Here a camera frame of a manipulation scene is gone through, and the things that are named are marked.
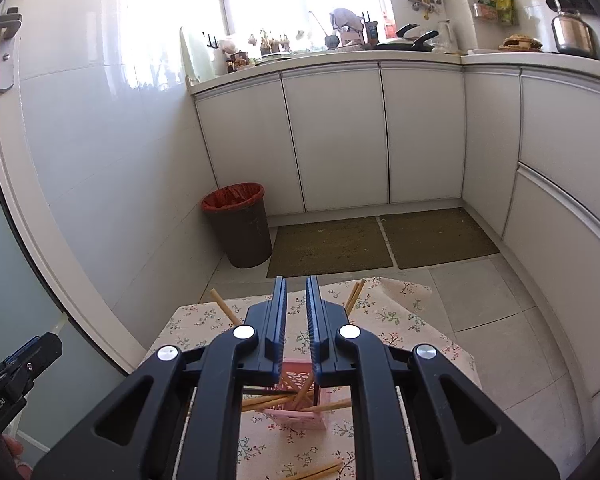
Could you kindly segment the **left hand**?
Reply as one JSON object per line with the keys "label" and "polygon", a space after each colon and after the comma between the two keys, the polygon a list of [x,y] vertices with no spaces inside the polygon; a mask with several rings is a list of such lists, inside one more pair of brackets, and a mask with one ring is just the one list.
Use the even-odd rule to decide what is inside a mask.
{"label": "left hand", "polygon": [[32,476],[32,468],[29,464],[21,460],[21,455],[24,451],[23,445],[16,439],[2,434],[2,440],[6,444],[14,465],[20,477],[24,480],[30,480]]}

